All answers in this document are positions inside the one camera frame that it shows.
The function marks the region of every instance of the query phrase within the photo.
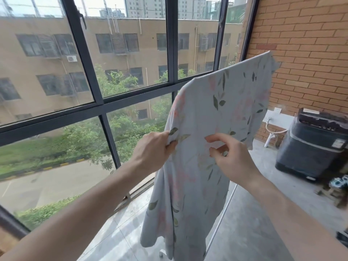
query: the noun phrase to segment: orange brick wall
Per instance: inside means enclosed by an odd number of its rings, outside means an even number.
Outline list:
[[[281,62],[270,109],[348,114],[348,0],[260,0],[247,57],[268,50]]]

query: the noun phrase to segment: forearm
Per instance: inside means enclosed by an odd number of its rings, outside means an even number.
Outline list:
[[[3,255],[11,261],[76,261],[105,221],[144,174],[125,163],[23,238]]]
[[[344,246],[265,177],[260,176],[248,191],[266,210],[294,260],[343,260],[347,256]]]

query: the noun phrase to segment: hand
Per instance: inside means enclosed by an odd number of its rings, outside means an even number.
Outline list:
[[[175,150],[177,141],[167,145],[168,136],[169,131],[150,132],[137,143],[129,162],[139,165],[144,177],[158,171]]]
[[[206,136],[205,139],[208,143],[215,141],[225,143],[218,149],[210,148],[209,153],[211,157],[215,158],[215,162],[222,172],[234,183],[248,190],[249,185],[262,176],[246,145],[242,142],[222,133]],[[226,157],[221,155],[224,151],[229,151]]]

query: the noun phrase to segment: white label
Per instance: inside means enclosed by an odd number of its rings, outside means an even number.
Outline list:
[[[343,139],[336,139],[335,142],[333,142],[332,147],[333,148],[341,148],[346,141]]]
[[[305,113],[314,113],[314,114],[320,114],[320,112],[319,112],[319,111],[316,111],[316,110],[311,110],[311,109],[306,109],[306,108],[304,108],[304,109],[303,109],[303,111],[304,111]]]

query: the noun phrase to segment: floral fabric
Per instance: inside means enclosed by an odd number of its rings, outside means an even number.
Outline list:
[[[170,130],[168,143],[179,143],[156,174],[140,238],[143,247],[153,246],[162,236],[168,258],[204,259],[205,238],[229,187],[208,150],[223,143],[209,144],[204,137],[223,132],[252,148],[276,68],[271,52],[266,52],[194,78],[179,91],[165,127]]]

